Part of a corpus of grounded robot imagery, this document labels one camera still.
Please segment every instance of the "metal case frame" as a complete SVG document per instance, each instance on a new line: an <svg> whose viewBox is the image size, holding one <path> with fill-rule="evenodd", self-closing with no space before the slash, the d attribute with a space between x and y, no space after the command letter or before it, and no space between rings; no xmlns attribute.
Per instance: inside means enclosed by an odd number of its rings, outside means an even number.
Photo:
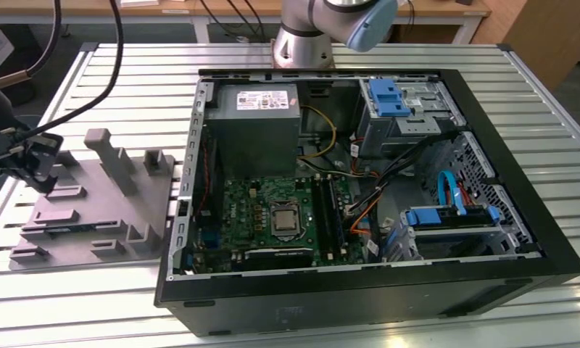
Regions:
<svg viewBox="0 0 580 348"><path fill-rule="evenodd" d="M325 326L475 315L539 286L564 283L580 275L580 259L543 204L496 128L458 70L201 70L192 128L184 160L195 172L203 110L203 91L217 78L243 82L335 80L376 75L436 74L466 117L480 148L498 173L520 218L540 245L543 257L524 260L434 263L412 267L364 266L347 272L175 280L169 254L176 248L168 234L155 305L165 307L197 336L275 332ZM193 179L184 174L175 230L189 225Z"/></svg>

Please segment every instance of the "white table leg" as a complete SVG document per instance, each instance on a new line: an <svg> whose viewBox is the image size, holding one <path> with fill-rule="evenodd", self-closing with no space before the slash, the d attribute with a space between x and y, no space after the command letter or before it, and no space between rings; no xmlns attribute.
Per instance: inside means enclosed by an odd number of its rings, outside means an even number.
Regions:
<svg viewBox="0 0 580 348"><path fill-rule="evenodd" d="M483 17L466 17L464 24L460 26L460 29L458 29L452 44L466 45L471 43L482 19Z"/></svg>
<svg viewBox="0 0 580 348"><path fill-rule="evenodd" d="M195 29L195 38L199 44L209 44L209 18L204 16L193 16L193 29Z"/></svg>

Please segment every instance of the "green motherboard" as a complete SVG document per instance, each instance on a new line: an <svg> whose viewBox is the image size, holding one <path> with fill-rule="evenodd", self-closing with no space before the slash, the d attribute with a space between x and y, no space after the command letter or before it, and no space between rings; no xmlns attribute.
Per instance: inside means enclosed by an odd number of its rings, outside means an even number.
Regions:
<svg viewBox="0 0 580 348"><path fill-rule="evenodd" d="M313 249L312 267L363 263L359 240L344 239L343 255L335 259L329 254L321 254L316 221L319 210L312 194L315 180L317 179L263 178L225 181L219 249L245 251L309 248ZM340 177L329 182L339 210L336 214L342 217L343 207L351 204L348 181ZM208 265L216 265L212 267L213 272L232 271L232 267L220 260L208 262Z"/></svg>

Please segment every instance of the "ram slot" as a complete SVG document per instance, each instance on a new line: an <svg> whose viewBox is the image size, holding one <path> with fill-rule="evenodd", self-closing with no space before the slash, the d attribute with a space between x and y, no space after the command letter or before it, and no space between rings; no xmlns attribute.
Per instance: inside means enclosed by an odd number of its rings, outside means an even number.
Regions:
<svg viewBox="0 0 580 348"><path fill-rule="evenodd" d="M329 179L311 181L311 195L315 210L316 232L320 255L324 260L339 258L343 246L343 230L339 218L337 201Z"/></svg>

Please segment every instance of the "gray floor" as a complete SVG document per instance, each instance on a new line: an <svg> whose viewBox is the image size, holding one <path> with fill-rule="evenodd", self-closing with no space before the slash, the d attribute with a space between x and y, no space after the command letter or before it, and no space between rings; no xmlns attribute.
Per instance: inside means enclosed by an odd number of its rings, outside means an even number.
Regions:
<svg viewBox="0 0 580 348"><path fill-rule="evenodd" d="M40 45L44 46L48 41L51 27L48 25L35 25L32 29ZM233 28L232 30L236 33L248 33L247 28ZM275 36L276 30L275 25L265 26L269 38ZM16 108L16 115L44 114L84 42L115 42L111 25L72 25L69 32L71 36L61 39L57 52L48 63L51 69L43 70L33 79L37 87L37 97L32 102ZM225 36L220 28L215 26L211 26L211 38L212 42L233 42L233 39ZM185 25L127 25L125 39L129 43L189 43L195 42L195 35L191 27ZM572 70L554 95L580 124L580 67Z"/></svg>

